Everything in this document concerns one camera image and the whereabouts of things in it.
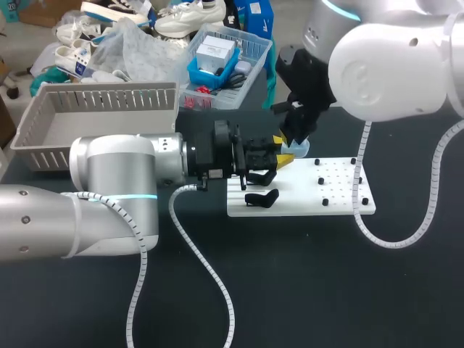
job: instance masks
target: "gray plastic basket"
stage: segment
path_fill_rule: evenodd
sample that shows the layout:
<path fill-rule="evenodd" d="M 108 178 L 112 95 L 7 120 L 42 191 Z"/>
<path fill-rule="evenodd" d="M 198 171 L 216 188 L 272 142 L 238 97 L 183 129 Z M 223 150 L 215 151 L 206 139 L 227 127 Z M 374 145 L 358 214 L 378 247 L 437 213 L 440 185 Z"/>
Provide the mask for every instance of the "gray plastic basket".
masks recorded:
<path fill-rule="evenodd" d="M 177 83 L 43 85 L 22 116 L 12 149 L 31 170 L 69 170 L 75 139 L 170 133 L 177 114 Z"/>

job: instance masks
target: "white sneaker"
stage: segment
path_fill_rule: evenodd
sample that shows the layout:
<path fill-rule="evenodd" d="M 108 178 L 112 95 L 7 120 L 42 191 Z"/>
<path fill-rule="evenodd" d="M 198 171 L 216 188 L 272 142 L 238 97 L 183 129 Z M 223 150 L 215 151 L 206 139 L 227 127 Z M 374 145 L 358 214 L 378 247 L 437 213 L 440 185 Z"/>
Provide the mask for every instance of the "white sneaker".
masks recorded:
<path fill-rule="evenodd" d="M 57 38 L 65 46 L 71 46 L 76 38 L 94 40 L 105 36 L 112 30 L 112 24 L 92 23 L 91 18 L 85 16 L 79 22 L 60 25 L 57 28 Z"/>
<path fill-rule="evenodd" d="M 77 78 L 84 73 L 90 58 L 90 41 L 81 38 L 74 40 L 71 48 L 61 46 L 55 51 L 55 65 L 57 68 Z"/>
<path fill-rule="evenodd" d="M 159 18 L 154 29 L 168 38 L 183 38 L 198 31 L 205 23 L 224 25 L 225 2 L 216 0 L 214 7 L 204 9 L 203 4 L 196 0 L 192 3 L 183 2 L 178 6 L 168 7 L 159 12 Z"/>
<path fill-rule="evenodd" d="M 80 10 L 103 22 L 117 22 L 124 17 L 137 25 L 148 22 L 148 18 L 137 13 L 127 0 L 87 0 L 82 2 Z"/>

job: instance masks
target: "black table surface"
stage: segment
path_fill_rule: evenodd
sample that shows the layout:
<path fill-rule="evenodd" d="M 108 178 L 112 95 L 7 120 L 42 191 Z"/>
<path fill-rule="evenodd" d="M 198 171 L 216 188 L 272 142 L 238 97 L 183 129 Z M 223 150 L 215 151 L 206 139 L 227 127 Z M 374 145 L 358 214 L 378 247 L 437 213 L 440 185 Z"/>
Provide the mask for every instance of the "black table surface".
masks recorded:
<path fill-rule="evenodd" d="M 277 130 L 262 110 L 181 112 L 187 140 L 215 119 L 245 136 Z M 442 112 L 375 124 L 365 170 L 381 238 L 408 237 L 426 211 L 431 158 L 458 119 Z M 353 157 L 363 123 L 330 108 L 311 136 L 311 157 Z M 180 222 L 227 286 L 236 310 L 233 347 L 461 347 L 464 313 L 464 138 L 442 162 L 435 221 L 414 246 L 371 244 L 353 217 L 238 218 L 226 214 L 224 182 L 178 198 Z M 32 173 L 14 159 L 4 183 L 69 191 L 69 175 Z M 143 347 L 222 347 L 220 291 L 183 242 L 159 193 L 159 244 L 149 253 L 134 339 Z M 37 260 L 0 267 L 0 347 L 124 347 L 139 256 Z"/>

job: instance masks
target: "cardboard box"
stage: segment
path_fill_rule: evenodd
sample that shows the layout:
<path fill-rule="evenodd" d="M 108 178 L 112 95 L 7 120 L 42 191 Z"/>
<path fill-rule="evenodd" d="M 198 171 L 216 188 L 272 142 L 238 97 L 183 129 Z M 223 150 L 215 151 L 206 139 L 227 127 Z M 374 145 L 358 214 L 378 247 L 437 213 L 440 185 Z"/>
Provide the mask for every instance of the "cardboard box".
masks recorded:
<path fill-rule="evenodd" d="M 269 0 L 249 0 L 245 7 L 245 31 L 270 40 L 273 24 L 274 12 Z"/>
<path fill-rule="evenodd" d="M 7 106 L 0 96 L 0 147 L 4 148 L 16 134 L 16 127 L 13 123 Z"/>
<path fill-rule="evenodd" d="M 0 61 L 0 85 L 5 80 L 5 77 L 8 76 L 8 73 L 9 73 L 9 68 L 7 67 L 5 63 Z"/>
<path fill-rule="evenodd" d="M 79 10 L 81 3 L 82 0 L 43 0 L 45 6 L 42 6 L 40 2 L 35 2 L 19 11 L 20 21 L 52 28 L 66 12 Z"/>

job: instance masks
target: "white pegboard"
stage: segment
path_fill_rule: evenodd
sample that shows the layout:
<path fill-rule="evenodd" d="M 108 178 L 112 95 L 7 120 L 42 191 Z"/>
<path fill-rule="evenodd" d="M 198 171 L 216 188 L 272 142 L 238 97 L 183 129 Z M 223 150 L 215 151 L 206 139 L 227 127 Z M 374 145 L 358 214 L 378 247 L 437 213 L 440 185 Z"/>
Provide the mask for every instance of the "white pegboard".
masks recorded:
<path fill-rule="evenodd" d="M 238 177 L 227 182 L 227 214 L 231 217 L 259 216 L 305 216 L 305 215 L 352 215 L 352 182 L 355 166 L 351 157 L 320 158 L 319 165 L 314 158 L 296 159 L 277 172 L 268 187 L 248 185 L 246 191 L 240 189 Z M 373 214 L 376 211 L 368 179 L 361 170 L 360 213 Z M 324 178 L 319 185 L 318 179 Z M 245 194 L 266 194 L 278 189 L 279 197 L 269 208 L 247 207 Z M 328 199 L 328 205 L 322 204 Z M 368 198 L 367 205 L 361 205 Z"/>

